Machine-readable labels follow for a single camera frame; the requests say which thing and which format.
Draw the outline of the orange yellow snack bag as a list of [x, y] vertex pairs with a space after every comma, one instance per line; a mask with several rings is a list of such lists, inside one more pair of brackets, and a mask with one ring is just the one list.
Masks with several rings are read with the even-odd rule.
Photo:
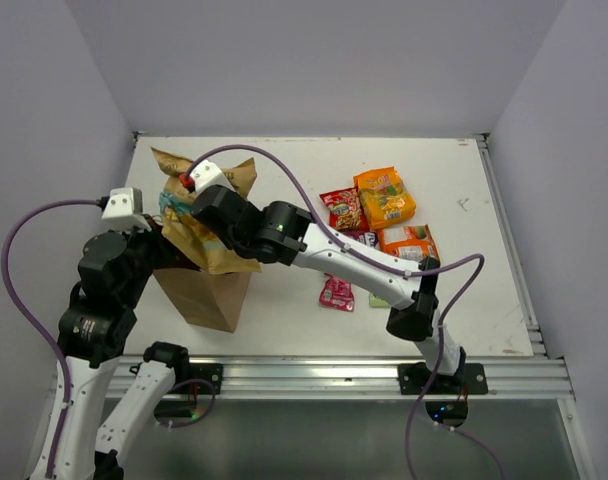
[[361, 206], [371, 230], [410, 220], [417, 205], [394, 167], [365, 171], [353, 177]]

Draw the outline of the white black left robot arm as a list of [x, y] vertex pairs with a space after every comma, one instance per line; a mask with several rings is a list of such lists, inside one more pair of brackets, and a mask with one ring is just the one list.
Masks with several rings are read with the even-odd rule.
[[187, 349], [156, 341], [117, 406], [102, 415], [144, 288], [176, 259], [156, 228], [108, 231], [85, 244], [80, 279], [58, 324], [55, 400], [31, 478], [123, 478], [128, 453], [162, 397], [191, 383]]

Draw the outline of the brown paper bag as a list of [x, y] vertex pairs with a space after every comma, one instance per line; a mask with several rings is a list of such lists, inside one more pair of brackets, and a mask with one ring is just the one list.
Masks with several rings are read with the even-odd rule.
[[215, 275], [182, 265], [156, 269], [153, 277], [188, 324], [227, 333], [237, 329], [251, 273]]

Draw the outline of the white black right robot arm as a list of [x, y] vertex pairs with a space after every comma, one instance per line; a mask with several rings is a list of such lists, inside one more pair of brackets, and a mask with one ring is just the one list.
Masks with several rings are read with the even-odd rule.
[[190, 214], [242, 258], [330, 274], [374, 294], [390, 306], [387, 332], [416, 345], [435, 389], [448, 393], [464, 382], [465, 352], [440, 326], [438, 260], [391, 256], [293, 204], [274, 201], [258, 209], [221, 185], [200, 193]]

